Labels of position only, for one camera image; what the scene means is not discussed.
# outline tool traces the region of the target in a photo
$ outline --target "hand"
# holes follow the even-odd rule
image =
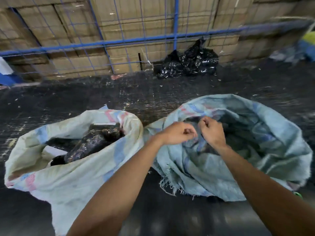
[[[162,145],[175,145],[197,137],[195,128],[184,122],[174,122],[163,131],[155,135]]]
[[[217,122],[216,120],[206,116],[199,121],[198,126],[202,132],[204,139],[214,149],[226,146],[222,123]]]

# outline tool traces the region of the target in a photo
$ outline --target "open sack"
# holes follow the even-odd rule
[[[83,159],[45,168],[49,160],[41,153],[49,139],[81,139],[91,124],[114,122],[123,128],[123,138]],[[85,111],[21,136],[5,163],[5,185],[49,202],[56,235],[65,235],[102,184],[142,146],[143,126],[134,114],[111,109]]]
[[[159,150],[153,167],[163,177],[161,187],[169,184],[173,193],[246,200],[222,158],[202,137],[198,122],[203,116],[222,122],[226,143],[287,189],[304,185],[311,176],[313,152],[298,126],[261,103],[218,94],[184,103],[145,128],[148,138],[175,121],[186,121],[198,133],[198,139]]]

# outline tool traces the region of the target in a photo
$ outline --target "person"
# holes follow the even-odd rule
[[[311,206],[227,146],[221,123],[203,117],[199,127],[272,235],[315,235],[315,210]],[[160,147],[195,137],[194,127],[184,122],[175,122],[152,136],[100,187],[73,222],[67,236],[118,235]]]

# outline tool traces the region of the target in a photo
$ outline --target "gray floor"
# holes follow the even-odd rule
[[[13,139],[39,127],[107,103],[136,114],[144,125],[202,95],[234,93],[274,108],[299,125],[315,149],[315,65],[264,61],[258,68],[219,68],[217,76],[155,79],[143,72],[112,81],[108,76],[44,82],[0,91],[0,174]],[[121,235],[270,235],[247,202],[164,193],[160,176],[148,174]],[[54,235],[50,205],[0,184],[0,235]],[[314,176],[302,189],[314,204]]]

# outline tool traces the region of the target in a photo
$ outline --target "person's left hand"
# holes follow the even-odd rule
[[[184,122],[174,122],[163,131],[156,134],[163,145],[175,145],[197,137],[193,125]]]

